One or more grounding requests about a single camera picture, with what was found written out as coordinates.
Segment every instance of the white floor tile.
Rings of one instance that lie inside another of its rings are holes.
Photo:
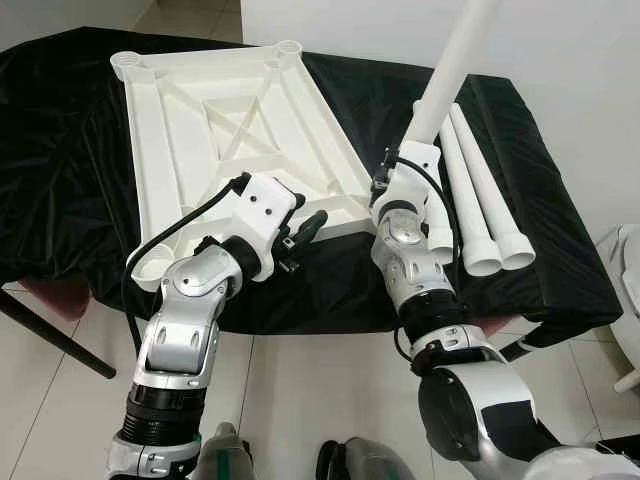
[[[600,435],[600,429],[596,427],[582,439],[580,445],[583,447],[593,447],[593,445],[600,440],[602,440],[602,435]]]
[[[489,341],[491,344],[496,347],[498,350],[506,347],[507,345],[512,344],[513,342],[517,342],[522,338],[522,335],[517,333],[494,333],[489,337]]]
[[[134,27],[140,33],[208,38],[220,12],[200,8],[158,7],[153,4]]]
[[[220,15],[211,34],[213,40],[242,43],[242,19],[239,13],[225,12]]]
[[[433,470],[436,480],[474,480],[460,462],[451,462],[433,451]]]
[[[256,337],[240,433],[262,480],[312,479],[321,444],[354,435],[430,479],[418,384],[391,334]]]
[[[208,10],[225,10],[227,0],[159,0],[160,7],[201,8]]]
[[[229,13],[240,13],[240,0],[227,0],[224,11]]]
[[[76,323],[49,312],[30,293],[10,295],[67,335],[73,332]],[[4,314],[0,314],[0,351],[0,478],[9,478],[62,352]]]
[[[233,337],[223,334],[221,338],[204,415],[207,432],[218,421],[238,421],[241,407],[230,402],[242,398],[249,342],[247,337],[229,341]],[[111,437],[122,426],[135,355],[124,315],[96,302],[90,304],[76,339],[118,373],[105,380],[74,359],[64,358],[13,480],[80,480],[104,475]],[[233,351],[238,344],[245,348],[246,358]]]
[[[608,325],[604,327],[592,328],[591,330],[584,332],[582,335],[572,338],[571,340],[582,340],[590,342],[615,342],[616,338],[613,336],[613,332]]]
[[[502,336],[494,335],[491,340],[512,341]],[[513,366],[529,386],[538,416],[561,442],[578,444],[596,426],[567,342],[531,352]]]
[[[603,438],[640,433],[640,392],[616,393],[613,384],[629,372],[616,343],[571,342]]]
[[[519,335],[526,335],[533,331],[539,323],[530,322],[522,316],[512,320],[500,330],[500,333],[517,333]]]

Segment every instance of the table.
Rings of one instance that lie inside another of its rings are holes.
[[[81,274],[96,300],[122,308],[120,276],[139,242],[139,221],[124,92],[109,57],[232,46],[80,28],[0,54],[0,283]],[[432,70],[312,53],[303,61],[373,174],[384,148],[399,143]],[[541,322],[506,348],[510,358],[615,321],[615,292],[513,84],[472,75],[457,101],[538,254],[528,268],[491,277],[461,271],[464,300],[477,317],[519,313]],[[444,188],[449,194],[446,181]],[[231,301],[221,327],[250,334],[394,328],[369,258],[372,240],[360,233],[313,244],[293,276],[249,285],[240,297],[250,302]],[[131,297],[142,318],[157,308],[152,294],[134,288]]]

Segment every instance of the pipe end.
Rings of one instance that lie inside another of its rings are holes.
[[[502,268],[500,249],[490,238],[465,244],[462,259],[465,269],[474,277],[488,277]]]
[[[453,261],[453,232],[449,227],[429,226],[427,247],[440,265],[448,265]]]
[[[113,72],[118,77],[118,80],[124,82],[125,73],[124,70],[127,67],[140,66],[142,63],[142,57],[136,52],[117,52],[111,55],[109,58]]]
[[[502,235],[496,238],[496,243],[502,254],[502,268],[505,270],[519,270],[533,263],[536,252],[529,242],[529,238],[520,232]]]

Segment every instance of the table leg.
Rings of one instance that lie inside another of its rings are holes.
[[[0,290],[0,311],[103,377],[115,377],[116,370],[113,367],[107,365],[89,350],[67,337],[42,317],[33,313],[4,290]]]

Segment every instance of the white pipe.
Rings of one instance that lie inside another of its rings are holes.
[[[460,223],[464,266],[474,277],[493,275],[502,266],[500,250],[489,236],[449,115],[440,129],[440,142]]]
[[[640,385],[640,371],[631,370],[613,385],[613,389],[618,393],[624,393],[638,385]]]
[[[405,140],[432,144],[455,100],[501,0],[469,0],[404,134]]]
[[[420,100],[413,104],[413,111],[418,109]],[[415,150],[424,149],[425,144],[422,142],[403,141],[400,144],[399,154],[403,158],[413,158],[412,153]],[[439,158],[428,162],[426,170],[431,178],[435,180],[440,188],[442,182],[440,180],[440,172],[438,171]],[[438,263],[448,265],[453,261],[453,232],[449,225],[449,217],[447,210],[438,194],[431,186],[427,187],[427,203],[424,210],[424,219],[429,225],[429,235],[427,237],[427,248],[435,255]]]
[[[451,120],[462,147],[476,195],[482,205],[489,229],[502,254],[502,268],[517,270],[531,264],[536,258],[526,235],[522,234],[507,207],[482,151],[476,142],[462,109],[451,106]]]

